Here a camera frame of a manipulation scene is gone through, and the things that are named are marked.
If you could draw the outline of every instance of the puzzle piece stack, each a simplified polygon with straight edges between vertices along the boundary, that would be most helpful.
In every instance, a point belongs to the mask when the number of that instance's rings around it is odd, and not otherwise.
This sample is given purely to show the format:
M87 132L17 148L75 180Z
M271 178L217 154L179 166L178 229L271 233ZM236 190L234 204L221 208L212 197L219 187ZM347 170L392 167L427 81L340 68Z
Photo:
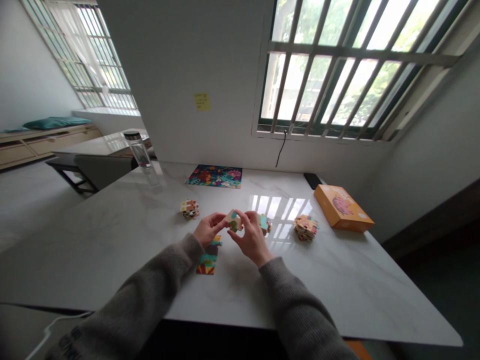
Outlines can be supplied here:
M196 267L197 274L215 274L215 263L219 255L219 247L222 246L221 235L213 238L213 241L205 248L205 253L200 257L200 264Z
M244 229L244 223L242 222L240 216L235 212L235 210L232 209L225 217L225 219L227 219L228 221L228 227L234 233L236 233L238 230L241 231Z
M293 222L293 226L300 241L311 242L317 233L319 223L311 216L300 215Z
M199 205L195 200L185 200L180 203L180 211L182 212L185 220L196 219L199 212Z
M258 224L260 225L263 236L267 235L267 233L270 233L272 230L272 222L270 219L266 217L265 214L260 215L259 213L256 214L256 217L258 219Z

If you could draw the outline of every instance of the yellow sticky note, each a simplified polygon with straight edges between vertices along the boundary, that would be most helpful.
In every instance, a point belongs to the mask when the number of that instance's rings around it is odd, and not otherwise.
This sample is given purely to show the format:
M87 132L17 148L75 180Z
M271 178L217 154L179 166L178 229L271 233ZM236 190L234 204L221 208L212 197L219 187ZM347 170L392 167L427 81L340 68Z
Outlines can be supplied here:
M197 111L210 111L210 99L207 93L193 94Z

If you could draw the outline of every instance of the colorful puzzle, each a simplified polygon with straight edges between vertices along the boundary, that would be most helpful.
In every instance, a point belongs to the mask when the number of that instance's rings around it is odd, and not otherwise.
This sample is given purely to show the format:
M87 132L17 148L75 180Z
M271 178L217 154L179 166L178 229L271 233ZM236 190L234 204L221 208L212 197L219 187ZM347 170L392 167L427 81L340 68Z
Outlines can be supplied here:
M242 187L242 168L198 165L185 184L240 189Z
M263 236L267 235L267 233L272 230L272 222L268 217L265 216L265 214L260 215L257 213L256 217L258 219L258 224L260 225Z
M196 219L199 212L199 205L194 200L185 200L180 203L180 211L185 220Z
M232 209L228 215L225 217L225 219L228 222L228 227L230 230L232 230L234 233L236 233L238 230L243 230L244 229L244 223L242 222L242 219L240 216L235 212L234 209Z
M302 214L295 219L293 226L300 241L311 242L317 233L319 223L311 216Z
M219 254L219 247L222 246L221 235L215 236L213 241L205 248L205 253L200 257L200 264L196 267L197 274L215 274L215 263Z

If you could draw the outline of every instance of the left hand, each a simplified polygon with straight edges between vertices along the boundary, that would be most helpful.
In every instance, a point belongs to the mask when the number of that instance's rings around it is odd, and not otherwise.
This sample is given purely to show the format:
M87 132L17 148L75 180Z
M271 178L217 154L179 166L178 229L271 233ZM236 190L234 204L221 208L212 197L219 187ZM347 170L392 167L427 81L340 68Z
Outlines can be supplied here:
M215 235L227 226L227 215L221 212L214 212L205 216L193 232L193 236L206 248L214 240Z

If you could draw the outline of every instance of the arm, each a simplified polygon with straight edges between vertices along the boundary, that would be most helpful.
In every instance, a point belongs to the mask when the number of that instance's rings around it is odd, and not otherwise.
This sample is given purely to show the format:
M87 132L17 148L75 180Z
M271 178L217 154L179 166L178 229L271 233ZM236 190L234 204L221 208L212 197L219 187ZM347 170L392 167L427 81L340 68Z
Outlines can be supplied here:
M47 359L132 359L165 316L183 276L198 265L225 214L204 217L193 234L161 253L130 276L113 298L53 346Z
M287 269L281 257L258 270L267 284L275 326L291 359L358 359L325 306Z
M325 306L274 258L260 229L257 213L235 210L245 235L228 231L241 251L258 266L270 292L273 317L280 339L291 359L357 360L335 328Z

